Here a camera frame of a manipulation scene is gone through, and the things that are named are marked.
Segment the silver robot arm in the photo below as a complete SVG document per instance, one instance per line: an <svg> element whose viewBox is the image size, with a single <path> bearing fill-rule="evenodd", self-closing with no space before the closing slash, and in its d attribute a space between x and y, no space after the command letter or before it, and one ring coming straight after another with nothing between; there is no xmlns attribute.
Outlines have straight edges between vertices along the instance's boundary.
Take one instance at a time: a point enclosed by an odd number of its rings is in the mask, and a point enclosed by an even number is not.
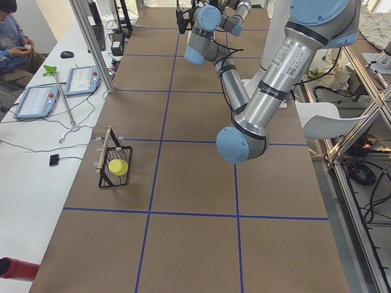
<svg viewBox="0 0 391 293"><path fill-rule="evenodd" d="M211 62L234 116L217 135L220 156L240 163L261 156L268 147L266 127L290 90L302 78L316 52L353 44L358 35L360 1L276 1L260 71L244 85L232 61L233 49L219 44L216 29L239 36L250 1L207 1L177 10L181 32L192 31L185 59Z"/></svg>
<svg viewBox="0 0 391 293"><path fill-rule="evenodd" d="M204 5L198 5L191 17L192 30L198 28L201 31L214 32L221 29L239 36L251 9L251 1L204 1Z"/></svg>

